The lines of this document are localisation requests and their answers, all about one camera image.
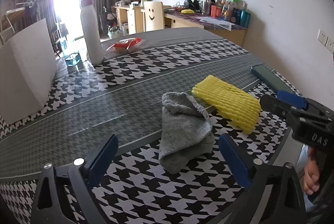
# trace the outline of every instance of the red snack bag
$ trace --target red snack bag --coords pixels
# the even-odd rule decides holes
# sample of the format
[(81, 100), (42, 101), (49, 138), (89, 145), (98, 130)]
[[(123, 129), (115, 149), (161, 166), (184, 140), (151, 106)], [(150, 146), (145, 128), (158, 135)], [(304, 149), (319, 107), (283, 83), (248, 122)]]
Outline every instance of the red snack bag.
[(126, 52), (130, 53), (133, 50), (137, 49), (139, 45), (143, 42), (144, 40), (141, 38), (128, 38), (120, 40), (111, 47), (114, 47), (115, 50), (119, 53), (126, 53)]

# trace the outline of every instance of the light switch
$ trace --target light switch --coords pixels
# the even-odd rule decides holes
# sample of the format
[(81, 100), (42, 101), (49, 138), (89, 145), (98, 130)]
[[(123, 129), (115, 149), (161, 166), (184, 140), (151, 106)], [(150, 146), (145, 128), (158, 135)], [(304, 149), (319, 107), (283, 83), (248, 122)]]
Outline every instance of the light switch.
[(326, 36), (325, 32), (323, 30), (319, 30), (318, 33), (318, 40), (324, 45), (326, 46), (326, 42), (327, 42), (328, 36)]
[(326, 48), (331, 52), (334, 53), (334, 41), (328, 38), (326, 43)]

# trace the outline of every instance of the wooden chair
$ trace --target wooden chair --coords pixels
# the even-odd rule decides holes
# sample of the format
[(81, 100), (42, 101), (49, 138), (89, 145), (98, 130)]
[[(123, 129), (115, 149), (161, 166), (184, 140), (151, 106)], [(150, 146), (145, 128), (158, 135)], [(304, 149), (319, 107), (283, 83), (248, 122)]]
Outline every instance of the wooden chair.
[(144, 2), (146, 31), (161, 30), (165, 28), (164, 10), (162, 2)]

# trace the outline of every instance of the blue gripper pad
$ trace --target blue gripper pad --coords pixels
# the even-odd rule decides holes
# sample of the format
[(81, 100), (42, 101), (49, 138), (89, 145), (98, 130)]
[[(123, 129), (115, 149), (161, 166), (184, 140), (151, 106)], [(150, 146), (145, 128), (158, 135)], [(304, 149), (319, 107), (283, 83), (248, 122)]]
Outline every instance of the blue gripper pad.
[(307, 109), (307, 102), (305, 99), (295, 94), (280, 90), (277, 92), (277, 98), (281, 101), (291, 104), (292, 106), (295, 106), (298, 109)]
[(100, 184), (103, 175), (117, 153), (117, 136), (112, 135), (110, 139), (107, 137), (106, 140), (86, 157), (87, 163), (83, 169), (87, 178), (86, 185), (88, 189), (97, 187)]
[(238, 185), (244, 187), (247, 190), (252, 184), (252, 181), (248, 178), (248, 168), (243, 163), (224, 134), (219, 137), (218, 147), (220, 153), (228, 164), (228, 167), (231, 170), (235, 181), (238, 183)]

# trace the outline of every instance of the white spray bottle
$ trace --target white spray bottle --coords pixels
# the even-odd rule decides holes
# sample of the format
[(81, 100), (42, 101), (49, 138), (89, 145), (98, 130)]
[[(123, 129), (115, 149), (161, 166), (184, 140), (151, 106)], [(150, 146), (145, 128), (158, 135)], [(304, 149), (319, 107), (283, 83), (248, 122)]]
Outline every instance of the white spray bottle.
[(81, 24), (91, 63), (101, 64), (102, 51), (97, 16), (91, 0), (81, 0)]

